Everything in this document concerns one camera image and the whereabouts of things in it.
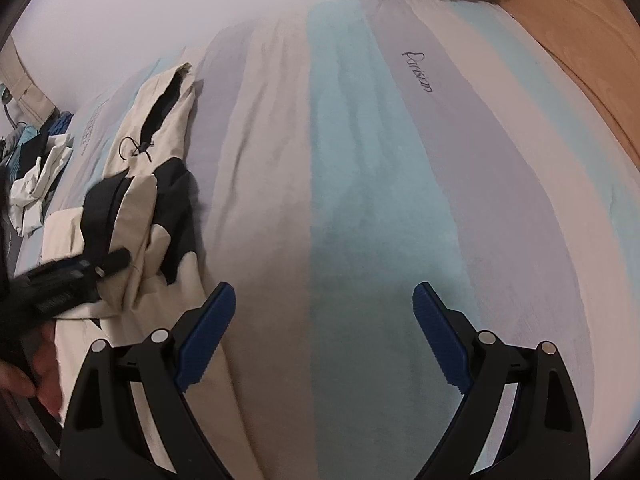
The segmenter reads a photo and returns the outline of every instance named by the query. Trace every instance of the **beige strap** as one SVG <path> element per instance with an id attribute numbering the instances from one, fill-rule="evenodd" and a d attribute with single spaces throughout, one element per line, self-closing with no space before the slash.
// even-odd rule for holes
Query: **beige strap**
<path id="1" fill-rule="evenodd" d="M 54 104 L 33 83 L 24 69 L 12 37 L 9 37 L 0 51 L 0 81 L 7 86 L 27 121 L 36 128 L 40 128 L 55 110 Z"/>

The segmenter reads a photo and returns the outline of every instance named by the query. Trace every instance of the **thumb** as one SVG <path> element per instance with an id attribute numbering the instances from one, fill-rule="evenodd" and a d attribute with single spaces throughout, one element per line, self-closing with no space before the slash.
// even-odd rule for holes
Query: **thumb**
<path id="1" fill-rule="evenodd" d="M 23 397 L 33 397 L 36 387 L 20 368 L 0 361 L 0 389 Z"/>

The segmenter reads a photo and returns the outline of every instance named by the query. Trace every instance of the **human hand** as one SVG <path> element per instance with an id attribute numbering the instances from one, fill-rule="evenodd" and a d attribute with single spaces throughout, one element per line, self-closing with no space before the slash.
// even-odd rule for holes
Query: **human hand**
<path id="1" fill-rule="evenodd" d="M 46 322 L 40 327 L 40 333 L 42 344 L 33 356 L 33 370 L 40 378 L 38 387 L 20 368 L 0 361 L 0 390 L 7 390 L 23 397 L 37 396 L 51 415 L 59 416 L 62 408 L 62 388 L 58 353 L 54 343 L 55 323 Z"/>

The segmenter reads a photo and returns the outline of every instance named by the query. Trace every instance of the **mattress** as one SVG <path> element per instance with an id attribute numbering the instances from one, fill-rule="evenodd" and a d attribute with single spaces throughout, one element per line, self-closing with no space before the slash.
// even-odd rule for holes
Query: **mattress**
<path id="1" fill-rule="evenodd" d="M 136 91 L 183 61 L 202 278 L 238 296 L 187 397 L 232 474 L 415 477 L 461 400 L 413 317 L 422 281 L 509 344 L 555 342 L 606 465 L 640 418 L 640 176 L 515 20 L 345 0 L 225 29 L 75 115 L 47 214 L 82 205 Z M 86 348 L 56 343 L 72 384 Z"/>

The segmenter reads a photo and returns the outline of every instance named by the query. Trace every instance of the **blue gripper pad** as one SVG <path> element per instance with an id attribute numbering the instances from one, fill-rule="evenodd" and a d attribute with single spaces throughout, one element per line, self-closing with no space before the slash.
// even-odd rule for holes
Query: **blue gripper pad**
<path id="1" fill-rule="evenodd" d="M 447 383 L 457 386 L 464 395 L 473 384 L 468 355 L 456 331 L 447 320 L 443 308 L 431 297 L 423 283 L 415 287 L 415 319 L 418 320 Z"/>
<path id="2" fill-rule="evenodd" d="M 184 393 L 200 382 L 225 330 L 236 312 L 236 292 L 225 284 L 217 295 L 211 295 L 202 306 L 204 314 L 180 346 L 175 384 Z"/>

